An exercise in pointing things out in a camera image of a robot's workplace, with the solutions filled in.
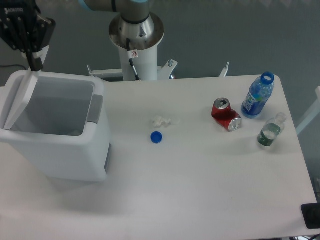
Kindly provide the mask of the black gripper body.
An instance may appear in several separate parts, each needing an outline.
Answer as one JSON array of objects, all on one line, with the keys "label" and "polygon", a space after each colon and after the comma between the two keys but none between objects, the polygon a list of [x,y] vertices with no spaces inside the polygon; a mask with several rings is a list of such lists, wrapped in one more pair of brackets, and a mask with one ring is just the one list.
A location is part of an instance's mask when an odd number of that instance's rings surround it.
[{"label": "black gripper body", "polygon": [[28,34],[34,30],[40,13],[35,0],[2,0],[0,38],[13,50],[25,51],[28,47]]}]

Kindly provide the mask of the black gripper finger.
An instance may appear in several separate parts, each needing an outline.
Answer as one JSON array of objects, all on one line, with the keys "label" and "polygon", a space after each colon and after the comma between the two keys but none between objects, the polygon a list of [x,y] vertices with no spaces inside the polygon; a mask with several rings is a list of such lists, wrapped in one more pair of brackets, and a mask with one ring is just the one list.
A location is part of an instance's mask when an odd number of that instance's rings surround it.
[{"label": "black gripper finger", "polygon": [[34,54],[38,53],[43,48],[44,33],[39,23],[33,27],[27,27],[26,23],[21,24],[21,50],[25,53],[29,67],[32,72],[42,70],[43,62],[40,57],[35,57]]},{"label": "black gripper finger", "polygon": [[34,14],[31,20],[31,57],[37,59],[38,52],[50,44],[56,22],[52,18]]}]

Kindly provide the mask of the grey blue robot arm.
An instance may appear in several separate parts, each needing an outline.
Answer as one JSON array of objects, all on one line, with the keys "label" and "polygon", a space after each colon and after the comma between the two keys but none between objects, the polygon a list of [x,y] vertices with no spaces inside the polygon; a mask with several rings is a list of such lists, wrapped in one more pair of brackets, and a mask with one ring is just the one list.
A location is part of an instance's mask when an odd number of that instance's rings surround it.
[{"label": "grey blue robot arm", "polygon": [[[150,15],[148,0],[80,0],[91,11],[116,12],[131,24],[139,24]],[[14,51],[26,56],[32,72],[44,68],[36,53],[50,44],[56,21],[43,17],[35,0],[2,0],[0,2],[0,38]]]}]

